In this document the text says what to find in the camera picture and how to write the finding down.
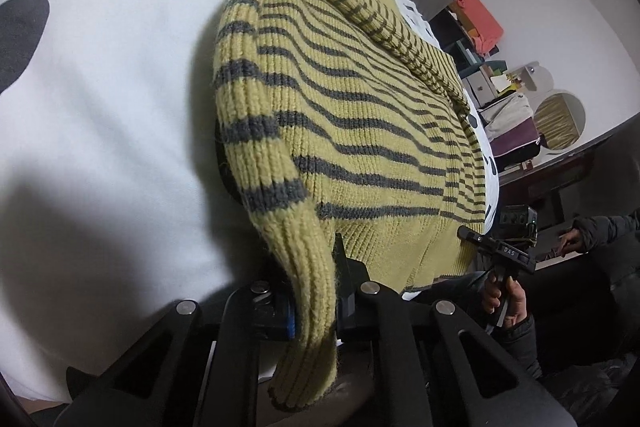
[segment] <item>black spot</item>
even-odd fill
[[[8,0],[0,5],[0,93],[29,65],[47,18],[47,0]]]

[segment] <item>white bedsheet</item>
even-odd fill
[[[100,373],[168,302],[254,276],[257,238],[214,152],[223,1],[0,0],[3,45],[15,22],[44,26],[0,54],[29,55],[0,92],[0,371],[15,393],[68,399],[68,365]]]

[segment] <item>drawer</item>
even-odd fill
[[[469,83],[469,87],[481,106],[491,102],[498,96],[498,92],[495,90],[495,87],[482,70],[470,74],[466,78],[466,81]]]

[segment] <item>human hand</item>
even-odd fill
[[[511,299],[502,326],[513,328],[527,318],[527,296],[520,283],[511,277],[507,278],[507,291],[510,293]],[[482,309],[489,314],[494,313],[495,309],[500,306],[501,295],[495,273],[491,272],[489,277],[484,280],[484,287],[481,291]]]
[[[560,243],[558,244],[558,255],[564,257],[568,253],[581,250],[584,247],[584,241],[582,240],[582,234],[578,229],[571,229],[569,232],[563,233],[560,236]]]

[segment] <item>sleeve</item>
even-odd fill
[[[494,339],[509,353],[533,378],[542,376],[538,363],[538,346],[536,346],[536,324],[533,315],[508,330],[496,328]]]
[[[584,247],[578,251],[585,253],[640,230],[640,208],[628,216],[579,217],[574,220],[574,229],[580,230],[584,243]]]

